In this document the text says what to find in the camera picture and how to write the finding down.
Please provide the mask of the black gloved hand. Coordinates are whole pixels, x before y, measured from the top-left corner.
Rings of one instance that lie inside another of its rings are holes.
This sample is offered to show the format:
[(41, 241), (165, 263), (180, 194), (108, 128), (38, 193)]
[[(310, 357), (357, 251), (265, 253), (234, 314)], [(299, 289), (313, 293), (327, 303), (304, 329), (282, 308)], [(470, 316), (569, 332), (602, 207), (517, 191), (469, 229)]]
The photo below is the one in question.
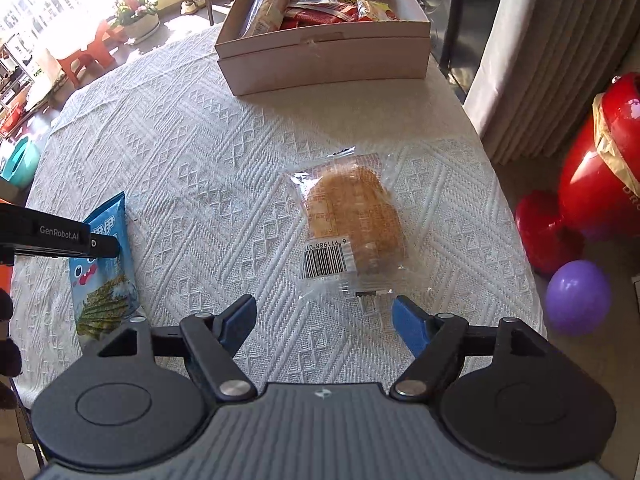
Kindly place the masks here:
[[(13, 313), (13, 301), (10, 295), (2, 289), (0, 292), (0, 318), (2, 327), (8, 325)], [(21, 374), (23, 364), (21, 351), (13, 339), (5, 332), (1, 332), (0, 352), (1, 376), (12, 379)], [(0, 408), (2, 411), (15, 410), (17, 408), (17, 397), (13, 390), (4, 382), (1, 384)]]

